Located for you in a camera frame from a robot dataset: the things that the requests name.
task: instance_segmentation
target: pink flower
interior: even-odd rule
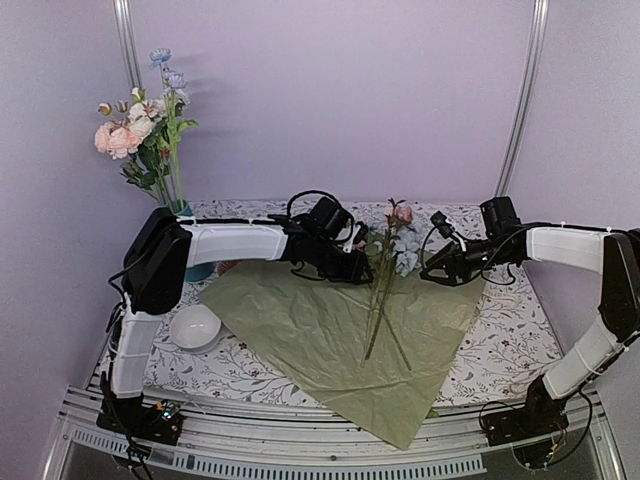
[[[100,153],[107,153],[107,150],[109,149],[109,135],[111,135],[112,128],[113,123],[111,122],[107,122],[98,127],[94,143]]]
[[[127,128],[116,128],[109,136],[108,152],[111,157],[116,160],[124,158],[130,153],[138,151],[138,145],[142,140],[133,135]]]
[[[413,222],[413,210],[411,210],[411,207],[396,207],[396,216],[407,225]]]

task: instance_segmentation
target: purple wall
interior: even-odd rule
[[[509,193],[523,220],[640,227],[640,3],[551,2]],[[566,349],[595,318],[599,278],[529,267]],[[598,382],[628,478],[640,478],[640,345]]]
[[[449,202],[493,193],[515,114],[531,2],[138,0],[148,52],[191,79],[188,197]],[[171,23],[171,28],[158,25]]]
[[[128,93],[112,2],[0,2],[0,45],[0,478],[33,480],[152,204],[93,148],[97,104]]]

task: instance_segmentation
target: floral tablecloth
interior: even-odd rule
[[[284,211],[280,201],[221,201],[193,203],[199,217],[258,218]],[[309,203],[299,202],[300,211]],[[385,203],[345,203],[356,220],[374,229],[383,228]],[[429,217],[441,210],[470,238],[480,238],[483,224],[474,206],[411,204],[417,234],[424,237]],[[427,250],[435,252],[445,241],[433,235]],[[516,282],[508,287],[487,283],[479,302],[479,314],[467,333],[435,407],[466,405],[521,398],[528,384],[561,357],[549,322],[522,269],[513,268]],[[509,277],[498,267],[490,278],[504,283]],[[187,305],[199,303],[198,294],[215,282],[215,275],[197,284],[185,284],[180,304],[159,327],[147,363],[145,386],[174,390],[190,396],[204,395],[279,405],[319,406],[271,367],[250,346],[230,332],[222,332],[217,347],[204,355],[179,350],[169,338],[169,323]]]

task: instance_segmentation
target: green wrapping paper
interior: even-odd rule
[[[484,281],[457,288],[394,280],[371,358],[366,348],[369,286],[312,282],[283,263],[244,262],[200,294],[201,302],[260,358],[359,427],[407,449],[428,414],[467,329]]]

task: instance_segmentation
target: white bowl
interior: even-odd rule
[[[185,352],[201,355],[216,346],[222,322],[204,305],[180,310],[169,325],[169,337]]]

